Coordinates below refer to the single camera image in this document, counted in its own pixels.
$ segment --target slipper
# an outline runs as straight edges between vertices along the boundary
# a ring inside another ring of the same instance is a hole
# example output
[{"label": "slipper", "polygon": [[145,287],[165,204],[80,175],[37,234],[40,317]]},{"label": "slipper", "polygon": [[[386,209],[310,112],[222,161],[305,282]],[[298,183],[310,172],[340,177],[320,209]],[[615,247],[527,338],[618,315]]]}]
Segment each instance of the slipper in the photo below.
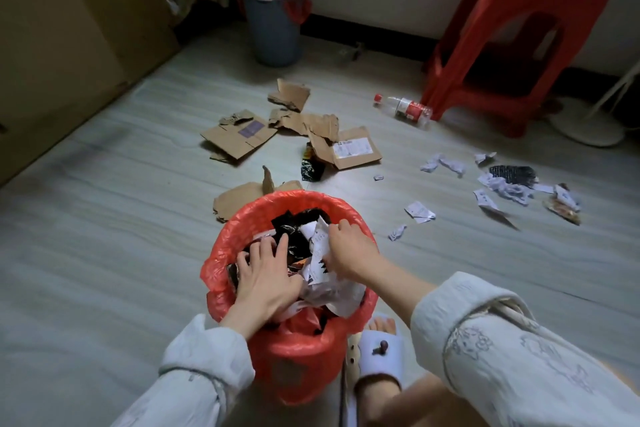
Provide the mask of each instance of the slipper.
[{"label": "slipper", "polygon": [[[389,319],[380,312],[371,319]],[[402,388],[404,340],[396,334],[365,329],[349,337],[342,383],[342,427],[357,427],[358,409],[355,389],[359,381],[372,375],[388,375]]]}]

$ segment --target wooden cabinet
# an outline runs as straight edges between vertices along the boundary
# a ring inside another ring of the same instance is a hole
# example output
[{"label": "wooden cabinet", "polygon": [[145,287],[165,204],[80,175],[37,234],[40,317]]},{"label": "wooden cabinet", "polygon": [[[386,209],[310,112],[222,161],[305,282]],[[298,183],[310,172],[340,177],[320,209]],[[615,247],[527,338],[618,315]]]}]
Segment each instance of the wooden cabinet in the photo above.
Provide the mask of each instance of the wooden cabinet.
[{"label": "wooden cabinet", "polygon": [[179,49],[164,0],[0,7],[0,183]]}]

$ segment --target red plastic stool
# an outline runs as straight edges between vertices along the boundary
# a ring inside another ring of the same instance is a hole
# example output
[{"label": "red plastic stool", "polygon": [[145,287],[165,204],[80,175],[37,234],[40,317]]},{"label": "red plastic stool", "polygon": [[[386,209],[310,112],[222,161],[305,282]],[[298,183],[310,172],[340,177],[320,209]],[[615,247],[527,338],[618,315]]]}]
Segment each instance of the red plastic stool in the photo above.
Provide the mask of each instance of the red plastic stool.
[{"label": "red plastic stool", "polygon": [[[524,135],[527,121],[587,40],[608,1],[462,0],[427,62],[421,103],[433,109],[434,120],[448,108],[464,105],[505,118],[506,135]],[[519,17],[526,19],[512,43],[489,42]],[[554,31],[542,59],[535,59]]]}]

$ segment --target floor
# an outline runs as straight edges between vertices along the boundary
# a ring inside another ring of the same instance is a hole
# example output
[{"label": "floor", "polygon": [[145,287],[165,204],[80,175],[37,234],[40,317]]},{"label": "floor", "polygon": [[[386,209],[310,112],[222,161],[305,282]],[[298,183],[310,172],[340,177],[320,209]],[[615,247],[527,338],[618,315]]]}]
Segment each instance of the floor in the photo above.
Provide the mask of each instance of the floor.
[{"label": "floor", "polygon": [[[417,98],[420,63],[380,53],[356,62],[342,46],[305,38],[287,69],[258,65],[244,25],[189,45],[105,111],[0,189],[0,418],[19,426],[109,425],[154,381],[165,346],[205,312],[200,266],[222,224],[215,196],[260,180],[300,178],[306,139],[276,135],[239,167],[209,159],[199,132],[236,110],[267,116],[276,77],[306,83],[306,111],[366,125],[384,158],[308,184],[346,199],[380,250],[440,283],[454,271],[519,293],[546,326],[640,384],[640,151],[580,146],[545,122],[520,140],[482,115],[450,110],[421,131],[371,107],[375,93]],[[584,204],[576,227],[545,210],[495,197],[520,229],[487,218],[477,151],[532,165],[544,183],[566,182]],[[457,179],[419,171],[442,152],[467,163]],[[385,179],[374,182],[374,174]],[[420,200],[435,221],[417,225],[403,208]],[[395,243],[387,234],[409,225]],[[379,303],[380,310],[390,310]],[[406,342],[406,382],[422,373]],[[300,408],[249,391],[228,425],[335,424],[337,386]]]}]

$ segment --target trash can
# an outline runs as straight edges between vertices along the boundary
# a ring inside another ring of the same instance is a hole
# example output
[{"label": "trash can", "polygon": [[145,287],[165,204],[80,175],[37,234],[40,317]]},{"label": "trash can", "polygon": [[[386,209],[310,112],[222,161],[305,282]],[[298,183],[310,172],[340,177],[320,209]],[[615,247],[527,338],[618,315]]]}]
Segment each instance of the trash can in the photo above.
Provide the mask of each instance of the trash can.
[{"label": "trash can", "polygon": [[[227,265],[236,260],[237,253],[255,234],[270,229],[271,220],[276,216],[287,211],[296,214],[309,208],[320,208],[333,223],[342,219],[355,223],[373,240],[371,230],[355,209],[337,197],[320,192],[276,191],[245,204],[222,228],[211,256],[200,271],[200,278],[209,289],[207,308],[214,320],[220,322],[236,300]],[[328,319],[324,330],[317,335],[286,334],[281,328],[262,328],[248,342],[256,379],[285,405],[313,400],[340,374],[347,338],[364,329],[377,300],[378,296],[367,289],[356,312],[348,318]],[[303,309],[287,320],[292,321],[311,310]]]},{"label": "trash can", "polygon": [[311,1],[238,0],[238,5],[249,22],[258,61],[282,67],[300,58],[300,24],[311,13]]}]

